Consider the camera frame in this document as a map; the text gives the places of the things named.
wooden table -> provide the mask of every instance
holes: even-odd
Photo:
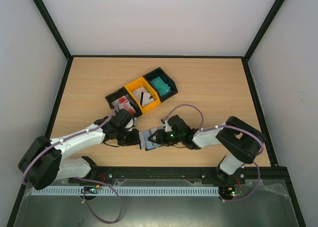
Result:
[[[176,83],[178,94],[138,118],[137,129],[160,126],[160,119],[178,104],[198,107],[203,128],[237,116],[259,128],[256,112],[240,59],[209,58],[74,58],[51,137],[83,129],[111,110],[105,96],[161,67]],[[199,113],[182,107],[178,114],[197,128]],[[222,145],[201,150],[161,147],[151,151],[138,146],[113,148],[104,144],[88,147],[71,158],[89,156],[100,166],[217,166],[228,154]],[[267,152],[256,158],[259,166],[270,166]]]

teal cloth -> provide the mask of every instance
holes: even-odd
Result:
[[[164,81],[160,77],[153,79],[152,81],[150,81],[150,83],[159,92],[160,96],[164,96],[171,91],[170,86],[164,83]]]

purple cable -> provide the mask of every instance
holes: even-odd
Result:
[[[257,190],[257,188],[258,188],[258,186],[259,186],[259,182],[260,182],[260,170],[259,170],[259,166],[256,164],[256,162],[253,162],[253,163],[254,163],[255,166],[256,166],[257,175],[258,175],[258,177],[257,177],[257,183],[256,183],[254,189],[253,189],[250,193],[248,193],[246,196],[244,196],[244,197],[242,197],[242,198],[239,198],[239,199],[235,199],[235,200],[224,200],[224,199],[222,198],[222,196],[220,196],[220,199],[221,199],[223,202],[235,202],[235,201],[245,200],[245,199],[247,199],[248,197],[250,197],[250,196]]]
[[[204,129],[202,130],[203,132],[207,132],[207,131],[211,131],[211,130],[215,130],[215,129],[220,129],[220,128],[228,128],[228,129],[234,129],[234,130],[237,130],[237,131],[240,131],[241,133],[244,133],[244,134],[247,134],[249,135],[250,137],[254,138],[258,144],[260,145],[260,151],[258,152],[257,155],[261,155],[264,151],[264,146],[263,146],[263,143],[262,141],[257,137],[255,136],[254,134],[250,133],[249,131],[246,131],[244,129],[240,129],[240,128],[237,128],[237,127],[234,127],[234,126],[230,126],[230,125],[218,125],[217,127],[212,127],[212,128],[208,128],[208,129]]]
[[[170,113],[168,113],[167,116],[165,116],[164,119],[166,120],[167,118],[169,118],[170,114],[172,114],[174,110],[176,110],[177,108],[179,108],[179,107],[181,107],[181,106],[189,106],[189,107],[192,107],[192,108],[196,109],[196,110],[200,113],[201,119],[202,119],[202,120],[201,120],[201,123],[200,123],[200,125],[199,125],[199,130],[200,130],[200,129],[202,128],[202,125],[203,125],[204,117],[203,117],[203,114],[202,114],[201,110],[199,110],[197,107],[195,107],[195,106],[192,105],[192,104],[179,104],[178,106],[174,107],[174,108],[170,111]]]
[[[113,116],[114,113],[117,111],[117,108],[118,108],[118,106],[116,106],[116,107],[113,109],[113,111],[111,112],[111,114],[107,117],[107,119],[106,119],[101,125],[99,125],[99,126],[96,127],[96,128],[90,129],[88,132],[94,132],[94,131],[98,130],[100,127],[102,127],[103,125],[105,125],[105,124],[111,119],[111,116]],[[67,138],[64,138],[64,142],[67,141],[67,140],[70,140],[70,139],[72,139],[72,138],[75,138],[75,137],[77,137],[78,135],[82,135],[82,134],[85,134],[85,133],[87,133],[86,130],[81,131],[81,132],[78,132],[78,133],[75,133],[75,134],[73,134],[73,135],[70,135],[70,136],[68,136]],[[23,185],[27,185],[27,184],[28,184],[27,182],[25,182],[25,178],[26,178],[27,173],[28,173],[29,170],[31,169],[31,167],[34,165],[34,163],[35,163],[38,159],[40,159],[40,157],[41,157],[43,154],[45,154],[47,151],[49,151],[50,149],[54,148],[56,145],[59,145],[59,144],[61,144],[60,141],[58,141],[58,142],[56,142],[56,143],[54,143],[54,144],[48,146],[46,149],[44,149],[43,151],[41,151],[41,152],[31,161],[31,163],[27,166],[27,168],[25,169],[25,171],[24,171],[24,173],[23,173],[23,177],[22,177],[22,184],[23,184]]]
[[[103,220],[102,218],[98,217],[95,212],[91,209],[91,207],[88,205],[87,201],[85,200],[85,194],[88,192],[88,191],[85,191],[84,194],[83,194],[83,203],[88,207],[89,211],[91,212],[91,214],[97,219],[99,220],[100,222],[104,223],[104,224],[114,224],[114,223],[117,223],[118,221],[120,221],[120,217],[122,215],[122,212],[123,212],[123,203],[121,202],[121,199],[118,195],[118,192],[109,184],[106,184],[104,182],[101,182],[101,181],[94,181],[94,180],[89,180],[89,179],[84,179],[84,178],[80,178],[80,177],[75,177],[76,179],[78,180],[81,180],[81,181],[87,181],[87,182],[93,182],[93,183],[97,183],[97,184],[100,184],[100,185],[103,185],[103,186],[107,186],[108,188],[110,188],[117,196],[118,200],[119,200],[119,203],[120,203],[120,212],[119,212],[119,215],[117,217],[117,219],[115,219],[114,221],[106,221],[106,220]]]

